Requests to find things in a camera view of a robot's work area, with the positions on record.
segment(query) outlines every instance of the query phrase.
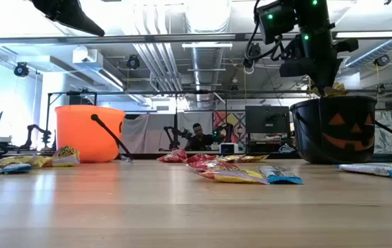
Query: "orange plastic bucket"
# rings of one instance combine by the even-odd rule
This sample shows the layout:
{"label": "orange plastic bucket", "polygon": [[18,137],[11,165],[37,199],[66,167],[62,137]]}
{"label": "orange plastic bucket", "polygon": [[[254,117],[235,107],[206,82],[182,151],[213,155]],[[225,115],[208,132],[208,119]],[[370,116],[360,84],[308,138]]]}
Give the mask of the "orange plastic bucket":
{"label": "orange plastic bucket", "polygon": [[91,115],[97,114],[105,125],[121,137],[121,125],[125,112],[109,107],[93,105],[68,105],[55,108],[56,145],[69,145],[79,150],[82,163],[102,163],[115,159],[119,149],[116,141]]}

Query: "table surface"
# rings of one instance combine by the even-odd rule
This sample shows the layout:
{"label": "table surface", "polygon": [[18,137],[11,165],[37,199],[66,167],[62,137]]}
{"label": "table surface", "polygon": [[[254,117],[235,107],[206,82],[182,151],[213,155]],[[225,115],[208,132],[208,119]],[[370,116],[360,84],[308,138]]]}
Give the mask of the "table surface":
{"label": "table surface", "polygon": [[392,247],[392,179],[274,160],[304,185],[215,183],[183,164],[0,175],[0,247]]}

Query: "red snack bag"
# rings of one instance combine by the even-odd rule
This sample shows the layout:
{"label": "red snack bag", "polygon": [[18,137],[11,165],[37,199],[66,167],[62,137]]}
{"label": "red snack bag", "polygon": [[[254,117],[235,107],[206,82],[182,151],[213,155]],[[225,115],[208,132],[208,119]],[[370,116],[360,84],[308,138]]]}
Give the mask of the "red snack bag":
{"label": "red snack bag", "polygon": [[238,168],[235,164],[221,162],[218,160],[197,161],[189,163],[188,166],[190,166],[195,172],[206,172],[212,168]]}
{"label": "red snack bag", "polygon": [[162,156],[157,160],[164,163],[183,163],[187,161],[187,153],[182,149],[174,149],[170,154]]}
{"label": "red snack bag", "polygon": [[206,154],[196,154],[194,156],[192,156],[191,158],[187,159],[188,163],[194,163],[197,161],[210,161],[210,160],[214,160],[216,159],[216,155],[210,156],[210,155],[206,155]]}

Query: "person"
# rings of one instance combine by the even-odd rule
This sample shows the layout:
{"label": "person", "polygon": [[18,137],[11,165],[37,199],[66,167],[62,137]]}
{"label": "person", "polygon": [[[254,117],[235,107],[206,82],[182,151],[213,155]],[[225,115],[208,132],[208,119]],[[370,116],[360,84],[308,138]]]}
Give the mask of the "person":
{"label": "person", "polygon": [[188,140],[185,151],[206,151],[207,145],[212,145],[211,134],[203,134],[202,126],[199,123],[193,125],[194,136]]}

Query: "jack-o'-lantern face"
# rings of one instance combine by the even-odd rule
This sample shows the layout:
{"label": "jack-o'-lantern face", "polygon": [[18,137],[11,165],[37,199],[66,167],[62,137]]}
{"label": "jack-o'-lantern face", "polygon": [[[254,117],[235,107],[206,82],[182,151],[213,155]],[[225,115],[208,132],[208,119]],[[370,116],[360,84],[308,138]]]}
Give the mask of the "jack-o'-lantern face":
{"label": "jack-o'-lantern face", "polygon": [[370,149],[375,141],[375,125],[371,113],[344,110],[327,115],[322,120],[323,140],[338,149],[364,151]]}

